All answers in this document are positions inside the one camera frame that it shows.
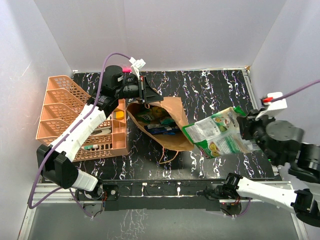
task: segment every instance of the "pink connector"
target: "pink connector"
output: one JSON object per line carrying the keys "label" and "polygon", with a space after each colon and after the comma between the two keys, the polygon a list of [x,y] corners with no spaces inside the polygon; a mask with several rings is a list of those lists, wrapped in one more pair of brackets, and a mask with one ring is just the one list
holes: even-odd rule
{"label": "pink connector", "polygon": [[130,67],[123,67],[123,68],[122,68],[122,72],[124,72],[124,73],[131,73],[132,71],[131,71],[131,68],[130,68]]}

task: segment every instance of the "paper bag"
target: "paper bag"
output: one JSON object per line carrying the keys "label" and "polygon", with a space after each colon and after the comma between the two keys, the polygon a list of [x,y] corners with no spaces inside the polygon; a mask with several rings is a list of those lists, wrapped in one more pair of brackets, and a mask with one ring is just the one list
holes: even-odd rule
{"label": "paper bag", "polygon": [[175,135],[152,135],[149,132],[147,132],[144,128],[144,123],[138,122],[135,118],[135,115],[140,112],[141,110],[141,104],[137,101],[130,103],[126,110],[130,116],[130,118],[133,120],[133,122],[138,126],[138,128],[147,134],[150,138],[157,141],[164,149],[172,150],[182,152],[182,151],[192,151],[194,149],[193,143],[189,141],[189,139],[183,134],[182,127],[188,125],[188,119],[185,113],[185,109],[182,105],[181,98],[180,97],[172,97],[167,96],[163,98],[163,101],[157,101],[149,104],[150,106],[158,106],[163,109],[165,109],[172,119],[176,122],[177,126],[180,128],[181,132],[176,133]]}

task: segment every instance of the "yellow item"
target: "yellow item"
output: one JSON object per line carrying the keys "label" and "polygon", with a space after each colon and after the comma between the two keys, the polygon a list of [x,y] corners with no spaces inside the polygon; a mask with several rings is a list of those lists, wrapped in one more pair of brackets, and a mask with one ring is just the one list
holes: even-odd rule
{"label": "yellow item", "polygon": [[125,118],[125,112],[124,111],[115,111],[115,112],[113,112],[113,119],[122,120],[124,118]]}
{"label": "yellow item", "polygon": [[160,106],[153,106],[151,111],[153,116],[155,116],[156,119],[162,118],[164,116],[169,116],[169,113]]}

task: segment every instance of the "wire mesh basket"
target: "wire mesh basket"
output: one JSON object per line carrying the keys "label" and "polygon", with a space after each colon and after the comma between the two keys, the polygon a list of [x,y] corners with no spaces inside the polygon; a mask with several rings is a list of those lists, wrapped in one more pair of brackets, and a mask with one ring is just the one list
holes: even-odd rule
{"label": "wire mesh basket", "polygon": [[[51,76],[48,79],[43,101],[36,139],[44,145],[50,145],[57,139],[82,111],[90,95],[68,76]],[[119,100],[115,112],[123,111],[124,119],[106,120],[96,130],[101,132],[92,134],[77,152],[74,161],[127,155],[127,114],[124,99]]]}

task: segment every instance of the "packaged food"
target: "packaged food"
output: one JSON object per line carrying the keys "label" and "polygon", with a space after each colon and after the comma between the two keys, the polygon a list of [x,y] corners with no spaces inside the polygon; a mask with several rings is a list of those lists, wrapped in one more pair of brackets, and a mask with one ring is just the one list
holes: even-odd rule
{"label": "packaged food", "polygon": [[164,108],[153,106],[149,109],[144,108],[144,110],[135,115],[135,118],[145,124],[149,124],[151,121],[164,116],[169,116],[169,113]]}
{"label": "packaged food", "polygon": [[159,119],[161,125],[170,125],[175,122],[171,116],[164,116]]}
{"label": "packaged food", "polygon": [[260,150],[254,141],[241,138],[238,116],[245,116],[241,108],[229,107],[201,121],[182,127],[182,131],[207,159]]}
{"label": "packaged food", "polygon": [[144,129],[152,135],[158,135],[158,134],[175,135],[176,133],[181,132],[180,128],[176,124],[174,126],[160,125],[160,127],[153,127],[153,128],[148,128],[147,126],[144,126]]}

